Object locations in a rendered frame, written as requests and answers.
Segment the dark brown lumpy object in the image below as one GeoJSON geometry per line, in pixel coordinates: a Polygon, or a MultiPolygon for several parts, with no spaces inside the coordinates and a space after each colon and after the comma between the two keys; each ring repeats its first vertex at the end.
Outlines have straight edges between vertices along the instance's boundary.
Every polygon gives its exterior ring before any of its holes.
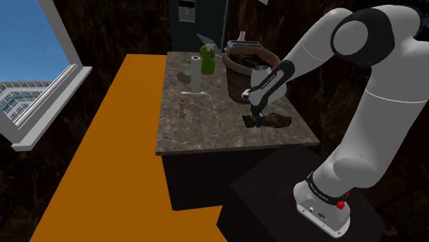
{"type": "Polygon", "coordinates": [[[279,129],[288,127],[292,123],[292,117],[279,115],[277,113],[270,113],[269,115],[263,115],[259,118],[255,118],[252,115],[243,115],[242,118],[247,128],[273,127],[279,129]]]}

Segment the brown plant pot with soil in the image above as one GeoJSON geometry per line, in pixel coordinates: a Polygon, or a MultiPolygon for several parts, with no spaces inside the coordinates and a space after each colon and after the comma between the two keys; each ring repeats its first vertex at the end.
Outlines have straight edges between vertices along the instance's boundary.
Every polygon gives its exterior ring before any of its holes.
{"type": "Polygon", "coordinates": [[[232,54],[257,54],[259,58],[267,62],[272,67],[272,69],[275,68],[275,66],[277,66],[281,60],[279,59],[279,57],[277,57],[277,55],[275,55],[269,50],[259,47],[252,47],[249,45],[234,46],[227,49],[223,53],[222,61],[226,68],[228,95],[233,101],[239,104],[247,105],[250,102],[246,99],[243,99],[241,97],[241,94],[246,89],[249,89],[251,87],[250,78],[252,75],[253,68],[246,67],[244,65],[234,62],[230,58],[232,54]]]}

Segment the silver toaster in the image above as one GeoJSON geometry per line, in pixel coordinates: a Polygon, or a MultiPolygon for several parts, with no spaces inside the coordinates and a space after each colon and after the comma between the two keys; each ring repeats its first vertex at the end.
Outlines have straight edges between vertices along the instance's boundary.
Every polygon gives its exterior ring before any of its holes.
{"type": "Polygon", "coordinates": [[[259,47],[259,48],[264,48],[258,41],[238,41],[238,40],[229,40],[227,42],[226,47],[224,48],[224,50],[226,51],[227,49],[231,48],[231,47],[235,47],[235,46],[252,46],[252,47],[259,47]]]}

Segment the green cactus figure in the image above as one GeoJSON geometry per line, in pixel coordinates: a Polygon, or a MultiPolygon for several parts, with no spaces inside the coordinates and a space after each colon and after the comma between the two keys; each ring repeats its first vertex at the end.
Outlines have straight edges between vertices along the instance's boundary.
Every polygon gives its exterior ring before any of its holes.
{"type": "Polygon", "coordinates": [[[201,61],[201,73],[203,75],[214,74],[215,71],[215,51],[211,45],[203,45],[200,48],[201,61]]]}

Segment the grey paper towel roll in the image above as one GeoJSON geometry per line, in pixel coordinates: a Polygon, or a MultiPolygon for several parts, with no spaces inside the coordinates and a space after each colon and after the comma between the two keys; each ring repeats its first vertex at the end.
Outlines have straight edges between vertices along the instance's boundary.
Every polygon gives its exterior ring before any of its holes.
{"type": "Polygon", "coordinates": [[[191,81],[190,86],[192,88],[199,88],[200,77],[201,77],[201,62],[202,59],[199,56],[191,57],[191,81]]]}

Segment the grey-green lumpy vase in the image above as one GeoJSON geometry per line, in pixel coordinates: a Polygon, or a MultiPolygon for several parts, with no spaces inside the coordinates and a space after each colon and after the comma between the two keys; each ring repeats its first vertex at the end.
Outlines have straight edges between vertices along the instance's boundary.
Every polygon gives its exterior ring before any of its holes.
{"type": "Polygon", "coordinates": [[[190,60],[186,60],[186,63],[181,71],[177,73],[177,79],[183,84],[190,84],[192,74],[192,64],[190,60]]]}

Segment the dark robot stand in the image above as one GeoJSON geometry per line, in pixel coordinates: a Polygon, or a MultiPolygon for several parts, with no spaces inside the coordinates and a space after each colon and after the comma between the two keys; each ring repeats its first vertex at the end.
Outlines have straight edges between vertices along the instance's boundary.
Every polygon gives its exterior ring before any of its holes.
{"type": "Polygon", "coordinates": [[[358,189],[348,198],[351,225],[339,239],[298,212],[293,188],[321,163],[305,146],[287,145],[231,184],[217,222],[227,242],[380,242],[385,223],[358,189]]]}

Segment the grey pointed blade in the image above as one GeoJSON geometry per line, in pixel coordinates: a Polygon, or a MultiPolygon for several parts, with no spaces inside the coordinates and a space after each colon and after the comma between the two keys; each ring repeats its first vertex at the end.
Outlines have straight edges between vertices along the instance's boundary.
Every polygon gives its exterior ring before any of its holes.
{"type": "Polygon", "coordinates": [[[209,44],[209,46],[214,50],[217,56],[222,56],[221,50],[217,47],[217,44],[210,38],[197,34],[198,38],[204,45],[209,44]]]}

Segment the dark refrigerator with dispenser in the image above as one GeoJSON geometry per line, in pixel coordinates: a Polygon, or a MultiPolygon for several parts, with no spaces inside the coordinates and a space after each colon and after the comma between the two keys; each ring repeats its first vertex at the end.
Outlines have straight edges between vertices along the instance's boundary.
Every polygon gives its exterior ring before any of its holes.
{"type": "Polygon", "coordinates": [[[212,39],[222,51],[230,0],[168,0],[172,50],[198,52],[197,34],[212,39]]]}

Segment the white framed window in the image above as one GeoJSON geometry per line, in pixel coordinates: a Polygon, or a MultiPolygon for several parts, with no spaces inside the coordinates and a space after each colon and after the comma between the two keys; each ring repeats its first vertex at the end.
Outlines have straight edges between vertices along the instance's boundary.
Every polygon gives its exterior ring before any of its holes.
{"type": "Polygon", "coordinates": [[[91,68],[54,0],[0,0],[0,135],[30,151],[91,68]]]}

